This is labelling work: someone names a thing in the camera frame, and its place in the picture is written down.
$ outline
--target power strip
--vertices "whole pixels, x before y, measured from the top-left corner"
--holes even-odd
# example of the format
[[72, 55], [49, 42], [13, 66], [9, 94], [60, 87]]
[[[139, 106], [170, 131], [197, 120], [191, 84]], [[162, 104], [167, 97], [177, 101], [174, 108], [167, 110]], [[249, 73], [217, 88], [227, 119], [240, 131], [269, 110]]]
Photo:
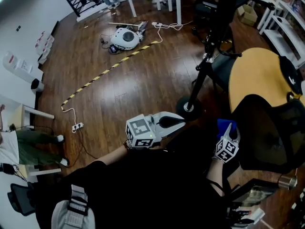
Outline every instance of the power strip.
[[76, 130], [78, 130], [80, 128], [83, 128], [83, 127], [84, 127], [84, 123], [80, 122], [80, 123], [72, 126], [72, 131], [76, 131]]

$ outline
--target white wall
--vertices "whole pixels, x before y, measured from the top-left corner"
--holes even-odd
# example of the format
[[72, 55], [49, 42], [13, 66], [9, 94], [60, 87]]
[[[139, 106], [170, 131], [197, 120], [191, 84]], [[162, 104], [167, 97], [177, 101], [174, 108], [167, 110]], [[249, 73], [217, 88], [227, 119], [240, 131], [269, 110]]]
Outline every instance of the white wall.
[[0, 172], [0, 225], [3, 229], [39, 229], [35, 213], [29, 216], [14, 211], [8, 199], [11, 183], [27, 186], [21, 178]]
[[34, 107], [35, 94], [31, 85], [8, 72], [2, 66], [2, 57], [12, 51], [38, 67], [36, 40], [43, 31], [51, 32], [57, 21], [72, 12], [66, 0], [3, 0], [0, 3], [0, 94]]

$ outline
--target black shirt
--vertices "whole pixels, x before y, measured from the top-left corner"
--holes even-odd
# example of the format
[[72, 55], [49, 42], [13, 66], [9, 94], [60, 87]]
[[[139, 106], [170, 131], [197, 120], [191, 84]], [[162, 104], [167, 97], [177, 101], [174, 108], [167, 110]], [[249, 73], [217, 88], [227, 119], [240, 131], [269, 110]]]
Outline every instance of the black shirt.
[[203, 172], [186, 157], [162, 150], [135, 151], [106, 166], [95, 161], [38, 193], [36, 217], [51, 228], [56, 204], [83, 187], [96, 228], [184, 226], [225, 228], [225, 204]]

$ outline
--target black office chair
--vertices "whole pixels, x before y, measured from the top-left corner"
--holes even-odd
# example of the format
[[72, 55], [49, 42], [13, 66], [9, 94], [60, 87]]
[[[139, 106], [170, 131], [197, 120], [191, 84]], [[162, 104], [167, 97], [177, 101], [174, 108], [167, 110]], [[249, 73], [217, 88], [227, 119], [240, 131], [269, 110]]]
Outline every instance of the black office chair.
[[10, 188], [11, 192], [8, 193], [8, 198], [13, 209], [23, 216], [34, 213], [34, 188], [32, 184], [28, 182], [28, 187], [11, 184]]
[[245, 170], [288, 173], [305, 162], [305, 108], [299, 100], [271, 107], [246, 96], [233, 112], [241, 140], [238, 159]]

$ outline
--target floor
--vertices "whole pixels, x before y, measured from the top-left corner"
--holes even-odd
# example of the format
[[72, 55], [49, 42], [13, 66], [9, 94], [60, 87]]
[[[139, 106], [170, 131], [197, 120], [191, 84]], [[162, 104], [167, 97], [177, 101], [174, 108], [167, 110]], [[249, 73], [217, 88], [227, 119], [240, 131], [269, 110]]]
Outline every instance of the floor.
[[[72, 112], [64, 114], [61, 104], [81, 86], [130, 54], [123, 52], [110, 55], [101, 47], [100, 37], [108, 41], [109, 36], [115, 32], [115, 26], [108, 22], [176, 22], [175, 11], [169, 12], [163, 4], [161, 11], [157, 11], [155, 3], [149, 0], [133, 1], [137, 18], [132, 18], [129, 4], [125, 1], [117, 10], [97, 13], [84, 22], [76, 23], [74, 14], [63, 19], [55, 33], [50, 58], [42, 66], [45, 90], [39, 98], [38, 109], [56, 117], [55, 121], [35, 117], [35, 125], [51, 126], [55, 134], [65, 135], [63, 150], [53, 149], [52, 152], [63, 152], [72, 164], [81, 149], [81, 137], [71, 132], [74, 115]], [[184, 23], [193, 19], [193, 1], [182, 0]], [[142, 45], [159, 40], [157, 30], [150, 28], [151, 26]], [[75, 108], [77, 123], [84, 123], [83, 143], [89, 153], [100, 157], [115, 150], [126, 140], [124, 128], [127, 119], [159, 111], [175, 112], [178, 99], [190, 94], [191, 81], [197, 76], [195, 66], [201, 61], [204, 52], [203, 45], [192, 35], [191, 28], [192, 24], [184, 26], [179, 32], [172, 29], [162, 30], [162, 43], [120, 64], [65, 105], [66, 109]], [[237, 17], [232, 23], [232, 29], [238, 52], [251, 47], [269, 49], [258, 30], [240, 23]], [[198, 98], [202, 102], [203, 115], [187, 127], [198, 124], [209, 135], [215, 130], [216, 119], [230, 113], [228, 96], [224, 93], [216, 101], [212, 81], [207, 78]], [[93, 160], [94, 158], [82, 151], [75, 165], [63, 169], [63, 173], [67, 175]], [[262, 204], [267, 214], [265, 221], [275, 229], [284, 227], [292, 203], [300, 194], [301, 188], [305, 187], [304, 169], [298, 173], [301, 179], [297, 189], [279, 190]], [[230, 182], [244, 184], [252, 177], [276, 181], [278, 174], [238, 170]]]

